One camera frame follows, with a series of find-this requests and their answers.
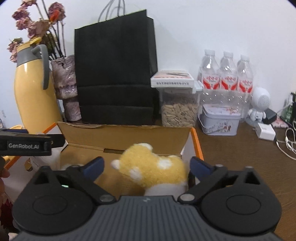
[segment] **brown tabletop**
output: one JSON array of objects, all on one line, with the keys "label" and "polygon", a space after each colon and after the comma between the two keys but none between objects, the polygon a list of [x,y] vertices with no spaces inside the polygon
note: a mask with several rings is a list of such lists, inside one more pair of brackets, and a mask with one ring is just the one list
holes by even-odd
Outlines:
[{"label": "brown tabletop", "polygon": [[[275,131],[276,137],[284,140],[285,130]],[[233,137],[208,136],[198,128],[197,134],[204,159],[209,164],[223,164],[230,170],[241,170],[245,166],[255,168],[282,205],[275,233],[285,241],[296,241],[296,161],[285,156],[274,142],[258,139],[246,123],[239,125]],[[280,146],[293,156],[285,144]]]}]

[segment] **gray handle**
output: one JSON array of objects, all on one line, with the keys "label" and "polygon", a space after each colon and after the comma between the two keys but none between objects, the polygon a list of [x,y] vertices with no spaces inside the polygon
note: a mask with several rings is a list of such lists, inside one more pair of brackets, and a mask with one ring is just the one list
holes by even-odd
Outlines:
[{"label": "gray handle", "polygon": [[41,52],[41,57],[43,61],[43,89],[46,90],[48,88],[49,82],[49,59],[47,47],[44,44],[40,44],[33,48],[31,51],[33,54]]}]

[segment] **red and white label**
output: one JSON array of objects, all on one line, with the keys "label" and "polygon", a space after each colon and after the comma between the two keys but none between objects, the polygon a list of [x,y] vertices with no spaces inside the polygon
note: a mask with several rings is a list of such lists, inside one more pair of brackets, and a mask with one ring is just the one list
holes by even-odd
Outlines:
[{"label": "red and white label", "polygon": [[237,89],[237,76],[222,75],[220,89],[223,90],[236,90]]},{"label": "red and white label", "polygon": [[218,74],[203,74],[202,83],[205,89],[216,90],[219,89],[220,77]]},{"label": "red and white label", "polygon": [[253,89],[253,80],[252,79],[240,79],[238,80],[239,86],[237,90],[243,93],[251,93]]}]

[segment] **white robot figurine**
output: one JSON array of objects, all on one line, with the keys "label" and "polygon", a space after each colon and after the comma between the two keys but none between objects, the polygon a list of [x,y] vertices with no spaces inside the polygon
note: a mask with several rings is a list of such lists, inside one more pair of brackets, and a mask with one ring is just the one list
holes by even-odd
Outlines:
[{"label": "white robot figurine", "polygon": [[266,118],[265,110],[270,104],[270,94],[261,87],[255,87],[251,96],[252,109],[249,110],[246,122],[251,126],[256,126],[258,122]]}]

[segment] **white bottle cap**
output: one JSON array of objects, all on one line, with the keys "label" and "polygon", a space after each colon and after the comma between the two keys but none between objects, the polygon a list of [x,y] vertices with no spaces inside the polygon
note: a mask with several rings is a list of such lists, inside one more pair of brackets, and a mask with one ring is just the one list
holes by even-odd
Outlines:
[{"label": "white bottle cap", "polygon": [[226,51],[224,51],[223,53],[224,53],[224,57],[233,58],[233,53],[226,52]]},{"label": "white bottle cap", "polygon": [[241,55],[241,60],[246,61],[246,62],[250,62],[250,58],[246,55]]},{"label": "white bottle cap", "polygon": [[205,49],[205,55],[215,56],[215,50]]}]

